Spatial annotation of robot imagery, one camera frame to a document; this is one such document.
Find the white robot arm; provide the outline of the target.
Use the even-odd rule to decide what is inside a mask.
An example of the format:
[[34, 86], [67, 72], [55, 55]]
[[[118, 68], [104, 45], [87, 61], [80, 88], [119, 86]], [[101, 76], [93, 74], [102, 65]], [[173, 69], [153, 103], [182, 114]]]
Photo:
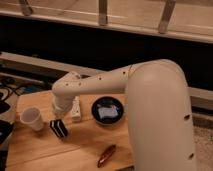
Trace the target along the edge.
[[66, 114], [75, 96], [123, 93], [135, 171], [197, 171], [188, 85], [182, 69], [161, 59], [53, 84], [53, 113]]

